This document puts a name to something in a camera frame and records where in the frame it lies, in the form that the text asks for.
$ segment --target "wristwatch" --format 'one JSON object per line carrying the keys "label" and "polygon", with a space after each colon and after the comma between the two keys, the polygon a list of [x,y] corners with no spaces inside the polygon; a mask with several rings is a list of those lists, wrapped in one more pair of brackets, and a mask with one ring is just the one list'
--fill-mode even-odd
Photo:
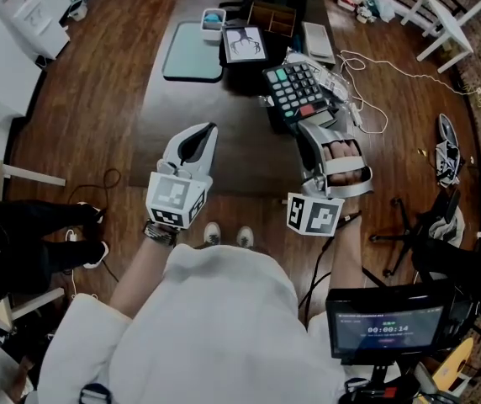
{"label": "wristwatch", "polygon": [[145,223],[143,233],[154,242],[158,242],[164,246],[173,247],[177,244],[179,230],[170,226],[162,225],[161,223],[155,223],[153,220],[149,219]]}

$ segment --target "table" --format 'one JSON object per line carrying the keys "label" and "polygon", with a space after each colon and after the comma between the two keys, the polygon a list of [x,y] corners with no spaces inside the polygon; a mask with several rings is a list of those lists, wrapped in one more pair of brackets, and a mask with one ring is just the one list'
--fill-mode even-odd
{"label": "table", "polygon": [[435,21],[430,27],[425,30],[423,36],[426,37],[439,24],[442,24],[444,30],[442,31],[441,36],[437,40],[435,40],[435,42],[433,42],[430,46],[427,47],[427,49],[424,50],[424,52],[422,52],[419,56],[416,57],[416,60],[424,60],[431,52],[436,50],[439,46],[441,46],[450,38],[454,39],[462,47],[462,51],[459,54],[457,54],[446,64],[438,68],[437,71],[439,73],[443,73],[448,67],[453,66],[468,54],[472,54],[473,47],[470,45],[467,38],[465,37],[465,34],[461,30],[460,23],[455,19],[455,17],[450,13],[448,9],[446,9],[437,0],[418,0],[416,4],[412,7],[412,9],[401,20],[401,24],[407,24],[409,19],[413,17],[413,15],[422,4],[427,4],[437,17],[437,21]]}
{"label": "table", "polygon": [[[0,161],[0,200],[2,199],[3,178],[10,178],[11,176],[33,179],[42,183],[50,183],[60,186],[64,186],[66,182],[65,179],[62,178],[51,177],[50,175],[44,175],[42,173],[20,169],[19,167],[5,165]],[[13,328],[14,320],[19,319],[31,311],[34,311],[37,308],[40,308],[41,306],[44,306],[45,304],[62,297],[64,294],[65,291],[59,287],[14,308],[11,308],[8,297],[6,296],[0,301],[0,322],[10,331]]]}
{"label": "table", "polygon": [[[222,193],[284,198],[300,187],[299,159],[292,136],[272,132],[267,111],[257,97],[228,88],[227,76],[217,83],[172,82],[162,76],[173,33],[181,21],[197,21],[205,8],[240,0],[177,0],[153,65],[137,123],[130,185],[147,187],[156,161],[168,141],[191,125],[212,121],[219,136],[212,176]],[[335,49],[323,0],[309,0],[306,21],[323,24]]]}

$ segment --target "calculator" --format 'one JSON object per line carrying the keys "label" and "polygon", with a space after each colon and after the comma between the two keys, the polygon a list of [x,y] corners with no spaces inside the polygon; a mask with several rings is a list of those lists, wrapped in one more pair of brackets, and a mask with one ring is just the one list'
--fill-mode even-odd
{"label": "calculator", "polygon": [[328,108],[319,84],[305,63],[291,63],[263,71],[272,100],[286,124]]}

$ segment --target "white cable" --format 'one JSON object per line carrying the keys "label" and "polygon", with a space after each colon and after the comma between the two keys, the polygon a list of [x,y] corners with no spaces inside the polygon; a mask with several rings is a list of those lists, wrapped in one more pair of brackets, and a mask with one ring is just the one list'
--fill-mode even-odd
{"label": "white cable", "polygon": [[[381,130],[379,131],[368,131],[368,130],[365,130],[362,125],[359,125],[358,128],[363,131],[364,133],[367,133],[369,135],[380,135],[382,133],[384,133],[384,131],[386,130],[387,126],[389,125],[389,117],[384,113],[384,111],[380,108],[378,108],[377,106],[375,106],[374,104],[370,104],[366,99],[364,99],[364,97],[360,94],[360,92],[358,91],[358,88],[357,88],[357,85],[355,84],[355,78],[354,76],[351,74],[351,72],[349,72],[349,69],[351,69],[352,71],[363,71],[365,68],[366,68],[366,63],[361,60],[360,58],[357,58],[357,57],[350,57],[350,58],[346,58],[345,56],[343,56],[343,54],[353,54],[354,56],[360,56],[361,58],[367,60],[367,61],[370,61],[371,63],[375,63],[375,64],[388,64],[390,65],[394,70],[398,71],[399,73],[405,75],[406,77],[412,77],[412,78],[419,78],[419,77],[427,77],[427,78],[430,78],[432,81],[435,81],[435,82],[438,82],[440,83],[441,85],[443,85],[444,87],[448,88],[449,90],[453,91],[455,94],[460,94],[462,96],[468,96],[468,95],[471,95],[471,94],[476,94],[479,92],[479,89],[475,89],[471,92],[467,92],[467,93],[461,93],[461,92],[458,92],[456,90],[454,90],[452,87],[450,87],[448,84],[442,82],[441,80],[439,79],[435,79],[434,77],[432,77],[431,75],[411,75],[410,73],[407,73],[407,72],[403,72],[401,69],[399,69],[398,67],[394,66],[390,61],[378,61],[378,60],[372,60],[371,58],[368,58],[362,54],[360,54],[359,52],[354,52],[352,50],[343,50],[340,52],[340,54],[338,54],[338,57],[341,58],[342,60],[342,63],[341,63],[341,66],[340,66],[340,74],[341,74],[341,77],[343,78],[343,68],[345,67],[346,69],[346,72],[347,74],[349,75],[349,77],[351,78],[351,81],[352,81],[352,86],[354,87],[355,89],[355,92],[357,94],[357,96],[352,96],[354,99],[358,100],[361,102],[361,105],[360,105],[360,109],[358,110],[359,112],[362,111],[364,109],[364,104],[366,104],[367,106],[369,106],[370,108],[373,108],[373,109],[376,109],[378,112],[380,112],[385,121],[384,121],[384,126]],[[359,67],[355,67],[352,63],[353,62],[357,62],[357,63],[360,63],[361,65]]]}
{"label": "white cable", "polygon": [[[78,240],[78,235],[72,229],[69,229],[68,231],[66,231],[65,241],[74,242],[74,241],[77,241],[77,240]],[[74,281],[74,269],[72,270],[72,273],[71,273],[71,280],[72,280],[72,288],[74,289],[74,294],[71,295],[71,298],[74,299],[74,298],[76,298],[76,295],[78,295],[78,292],[76,290],[76,282]],[[97,294],[93,293],[92,297],[95,298],[96,300],[98,300]]]}

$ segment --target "white plastic bag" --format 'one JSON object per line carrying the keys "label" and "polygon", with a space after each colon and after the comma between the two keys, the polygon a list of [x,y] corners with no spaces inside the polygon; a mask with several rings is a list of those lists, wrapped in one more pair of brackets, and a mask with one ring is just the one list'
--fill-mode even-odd
{"label": "white plastic bag", "polygon": [[385,23],[389,23],[392,18],[395,17],[395,11],[392,7],[392,3],[389,0],[374,0],[375,6],[377,6],[377,10],[381,20]]}

